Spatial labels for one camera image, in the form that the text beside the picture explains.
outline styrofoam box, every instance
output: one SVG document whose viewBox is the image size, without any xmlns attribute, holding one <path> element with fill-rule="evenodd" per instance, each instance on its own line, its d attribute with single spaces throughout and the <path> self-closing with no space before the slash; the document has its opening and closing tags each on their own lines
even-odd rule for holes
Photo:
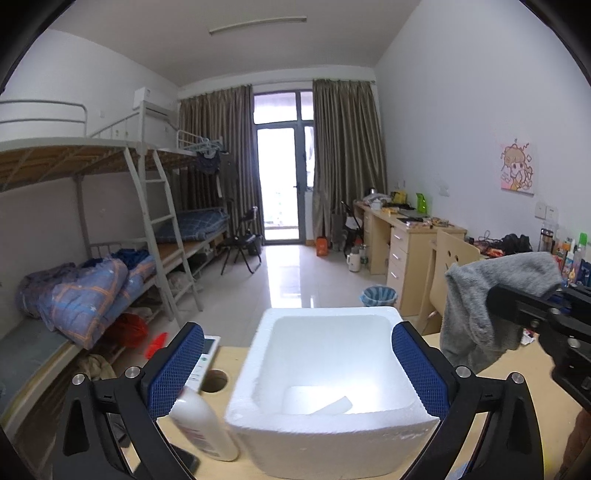
<svg viewBox="0 0 591 480">
<path fill-rule="evenodd" d="M 392 351 L 392 307 L 270 309 L 226 422 L 267 475 L 336 480 L 410 462 L 439 423 Z"/>
</svg>

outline air conditioner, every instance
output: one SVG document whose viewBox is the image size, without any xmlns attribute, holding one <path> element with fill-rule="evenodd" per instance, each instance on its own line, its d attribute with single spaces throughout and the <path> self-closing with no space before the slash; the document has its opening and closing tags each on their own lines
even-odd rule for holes
<svg viewBox="0 0 591 480">
<path fill-rule="evenodd" d="M 144 102 L 147 114 L 164 115 L 173 118 L 176 114 L 176 100 L 165 94 L 147 87 L 140 88 L 134 93 L 134 110 Z"/>
</svg>

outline thermos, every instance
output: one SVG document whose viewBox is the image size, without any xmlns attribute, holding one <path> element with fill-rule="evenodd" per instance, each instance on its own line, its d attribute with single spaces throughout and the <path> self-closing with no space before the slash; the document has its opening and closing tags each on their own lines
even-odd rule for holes
<svg viewBox="0 0 591 480">
<path fill-rule="evenodd" d="M 358 272 L 361 270 L 361 254 L 359 252 L 351 252 L 347 255 L 347 265 L 349 266 L 350 272 Z"/>
</svg>

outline glass door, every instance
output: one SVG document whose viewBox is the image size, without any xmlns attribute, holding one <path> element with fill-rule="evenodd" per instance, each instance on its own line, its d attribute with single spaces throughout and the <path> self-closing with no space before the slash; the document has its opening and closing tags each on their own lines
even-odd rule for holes
<svg viewBox="0 0 591 480">
<path fill-rule="evenodd" d="M 256 134 L 265 240 L 299 240 L 296 130 L 261 128 Z"/>
<path fill-rule="evenodd" d="M 312 92 L 255 95 L 266 243 L 306 240 L 306 202 L 311 202 L 306 193 L 314 177 L 312 112 Z"/>
</svg>

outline bottle label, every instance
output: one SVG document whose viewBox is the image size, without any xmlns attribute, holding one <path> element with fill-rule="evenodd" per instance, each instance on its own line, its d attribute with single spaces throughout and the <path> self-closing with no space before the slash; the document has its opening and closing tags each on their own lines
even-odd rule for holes
<svg viewBox="0 0 591 480">
<path fill-rule="evenodd" d="M 195 445 L 199 450 L 202 452 L 207 453 L 212 457 L 221 457 L 219 453 L 215 451 L 212 444 L 207 441 L 207 439 L 202 435 L 199 430 L 190 429 L 184 425 L 179 425 L 176 423 L 176 426 L 185 434 L 185 436 L 189 439 L 189 441 Z"/>
</svg>

